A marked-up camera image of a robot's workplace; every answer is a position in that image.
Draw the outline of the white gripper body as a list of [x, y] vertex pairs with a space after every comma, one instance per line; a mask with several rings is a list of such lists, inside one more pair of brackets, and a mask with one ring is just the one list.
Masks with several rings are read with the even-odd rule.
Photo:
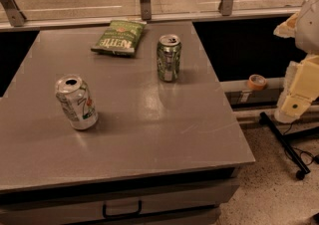
[[291, 61], [286, 70], [274, 117], [292, 123], [309, 109], [319, 97], [319, 56], [307, 55], [300, 63]]

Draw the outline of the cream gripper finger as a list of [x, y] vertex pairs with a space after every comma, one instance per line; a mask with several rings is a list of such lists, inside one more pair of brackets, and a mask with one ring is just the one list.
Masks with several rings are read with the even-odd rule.
[[294, 38], [295, 37], [295, 26], [298, 19], [299, 13], [296, 12], [291, 15], [286, 21], [279, 24], [273, 34], [281, 38]]

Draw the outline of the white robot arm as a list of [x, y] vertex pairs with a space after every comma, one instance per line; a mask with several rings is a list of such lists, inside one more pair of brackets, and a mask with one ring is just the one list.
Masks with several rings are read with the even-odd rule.
[[292, 123], [319, 97], [319, 0], [304, 0], [300, 11], [278, 25], [273, 34], [294, 38], [296, 47], [306, 53], [301, 62], [289, 63], [274, 113], [277, 121]]

